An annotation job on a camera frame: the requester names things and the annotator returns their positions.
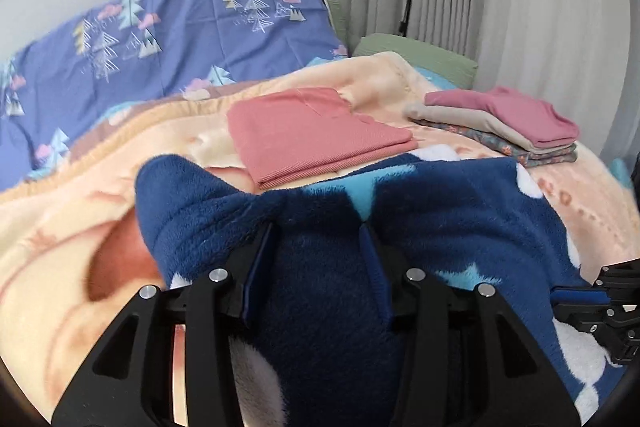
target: beige folded clothing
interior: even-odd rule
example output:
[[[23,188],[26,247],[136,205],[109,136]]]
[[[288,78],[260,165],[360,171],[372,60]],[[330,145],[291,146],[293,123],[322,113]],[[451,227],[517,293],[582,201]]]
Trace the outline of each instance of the beige folded clothing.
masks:
[[[492,132],[533,154],[547,154],[566,149],[566,145],[549,147],[548,149],[534,147],[531,141],[518,131],[502,123],[495,118],[494,115],[480,109],[446,107],[444,105],[424,105],[416,102],[407,105],[402,111],[402,115],[405,118],[412,118],[413,120],[428,120],[436,123],[462,125],[478,131]]]

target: pink folded clothing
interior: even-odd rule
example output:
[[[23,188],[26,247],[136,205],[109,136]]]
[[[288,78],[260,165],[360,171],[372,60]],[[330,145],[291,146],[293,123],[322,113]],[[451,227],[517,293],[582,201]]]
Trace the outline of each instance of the pink folded clothing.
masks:
[[[327,87],[242,100],[227,119],[236,150],[262,189],[418,147],[411,131],[351,114],[349,102]]]
[[[578,126],[556,113],[553,105],[510,87],[494,87],[488,92],[465,89],[429,92],[424,96],[424,105],[486,111],[529,139],[537,148],[569,145],[580,134]]]

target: light blue pillow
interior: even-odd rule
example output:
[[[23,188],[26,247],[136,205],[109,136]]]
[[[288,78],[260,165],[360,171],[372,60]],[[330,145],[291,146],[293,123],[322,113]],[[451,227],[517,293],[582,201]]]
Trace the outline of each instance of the light blue pillow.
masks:
[[[436,87],[439,87],[442,90],[447,89],[458,89],[457,86],[451,84],[444,76],[440,76],[438,73],[433,73],[433,71],[425,70],[424,68],[415,68],[418,73],[420,73],[424,78],[426,78],[431,84]]]
[[[343,58],[347,58],[347,57],[344,57],[342,55],[336,55],[331,60],[329,60],[328,58],[315,57],[309,61],[309,63],[305,66],[305,68],[309,68],[311,66],[319,66],[320,64],[326,64],[327,62],[335,62],[336,60],[342,60]]]
[[[614,159],[609,165],[609,172],[613,174],[613,177],[617,179],[623,187],[633,190],[634,184],[633,181],[631,181],[631,174],[629,174],[622,159]]]

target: navy blue fleece blanket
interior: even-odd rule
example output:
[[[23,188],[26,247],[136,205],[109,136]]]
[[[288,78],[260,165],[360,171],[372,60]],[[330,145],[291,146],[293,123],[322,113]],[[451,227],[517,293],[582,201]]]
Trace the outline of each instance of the navy blue fleece blanket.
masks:
[[[383,243],[451,286],[498,286],[585,422],[623,369],[591,335],[553,317],[551,288],[587,284],[564,225],[514,160],[424,161],[423,151],[262,195],[160,156],[136,181],[140,230],[175,283],[221,266],[262,223],[280,226],[270,293],[244,341],[277,373],[289,426],[389,425],[404,340],[376,308],[358,246],[365,220]]]

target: metal screw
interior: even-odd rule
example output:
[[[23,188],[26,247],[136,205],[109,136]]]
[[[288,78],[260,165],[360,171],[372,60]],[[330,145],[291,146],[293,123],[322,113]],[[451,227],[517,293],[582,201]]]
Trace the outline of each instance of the metal screw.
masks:
[[[224,268],[216,268],[215,270],[211,270],[209,272],[209,279],[213,282],[222,282],[227,277],[229,277],[229,272]]]
[[[152,297],[155,297],[156,293],[158,293],[158,288],[151,284],[147,284],[146,286],[142,286],[142,288],[140,288],[138,295],[140,295],[143,299],[150,299]]]
[[[420,282],[427,277],[427,274],[420,268],[410,268],[406,271],[406,278],[410,281]]]
[[[495,288],[492,285],[483,282],[478,285],[478,293],[482,297],[493,297],[495,295]]]

